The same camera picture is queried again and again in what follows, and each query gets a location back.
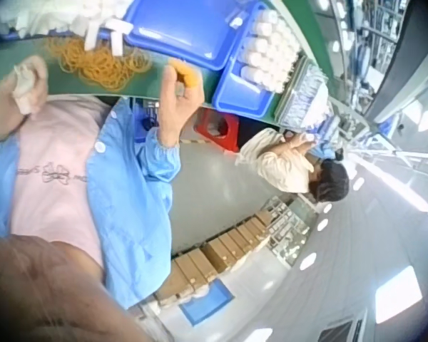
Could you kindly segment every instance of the white button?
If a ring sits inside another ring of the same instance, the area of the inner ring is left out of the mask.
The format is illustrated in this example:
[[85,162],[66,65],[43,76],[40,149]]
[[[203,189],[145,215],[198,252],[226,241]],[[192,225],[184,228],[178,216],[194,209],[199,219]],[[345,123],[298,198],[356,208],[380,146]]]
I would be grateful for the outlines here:
[[95,151],[97,151],[98,153],[103,153],[106,151],[106,145],[101,141],[97,141],[94,147],[95,147]]

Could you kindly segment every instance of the red stool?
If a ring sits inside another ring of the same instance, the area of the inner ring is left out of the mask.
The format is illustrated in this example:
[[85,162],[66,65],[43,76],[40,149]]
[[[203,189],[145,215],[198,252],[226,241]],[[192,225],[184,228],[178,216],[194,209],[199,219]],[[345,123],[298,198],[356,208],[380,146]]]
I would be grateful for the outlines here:
[[[227,123],[227,132],[225,135],[215,136],[209,133],[208,125],[210,123],[209,118],[211,114],[217,113],[222,115]],[[200,133],[203,137],[213,141],[215,144],[221,146],[222,149],[231,152],[239,152],[238,149],[238,129],[239,120],[238,117],[232,114],[219,113],[215,110],[204,108],[201,113],[200,120],[195,125],[194,130]]]

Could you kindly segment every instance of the factory floor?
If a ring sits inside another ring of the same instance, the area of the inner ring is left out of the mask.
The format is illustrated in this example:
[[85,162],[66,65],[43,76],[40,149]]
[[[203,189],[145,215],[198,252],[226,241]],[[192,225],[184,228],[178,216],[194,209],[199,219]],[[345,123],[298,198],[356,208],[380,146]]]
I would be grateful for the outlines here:
[[[204,139],[194,132],[194,122],[186,126],[182,139]],[[170,212],[173,253],[233,226],[281,194],[247,165],[235,165],[234,154],[214,144],[181,144],[180,158]]]

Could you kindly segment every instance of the stack of cardboard boxes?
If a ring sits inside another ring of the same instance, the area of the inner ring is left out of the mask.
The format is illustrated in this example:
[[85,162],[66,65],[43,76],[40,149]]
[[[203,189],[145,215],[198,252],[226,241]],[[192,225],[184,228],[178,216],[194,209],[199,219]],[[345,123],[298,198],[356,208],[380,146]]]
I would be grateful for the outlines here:
[[201,248],[176,257],[171,273],[155,293],[160,306],[181,304],[192,297],[208,293],[209,283],[224,272],[244,264],[250,253],[262,249],[269,241],[271,213],[259,211],[238,227],[207,241]]

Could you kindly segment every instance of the bow print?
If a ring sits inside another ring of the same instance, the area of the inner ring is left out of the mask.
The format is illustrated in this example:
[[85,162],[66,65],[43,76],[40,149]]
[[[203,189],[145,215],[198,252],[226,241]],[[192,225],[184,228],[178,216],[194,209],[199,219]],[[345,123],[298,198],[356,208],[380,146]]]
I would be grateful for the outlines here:
[[70,180],[70,172],[62,165],[57,165],[56,171],[54,172],[54,166],[52,162],[43,167],[43,182],[49,183],[52,180],[58,180],[63,185],[68,185]]

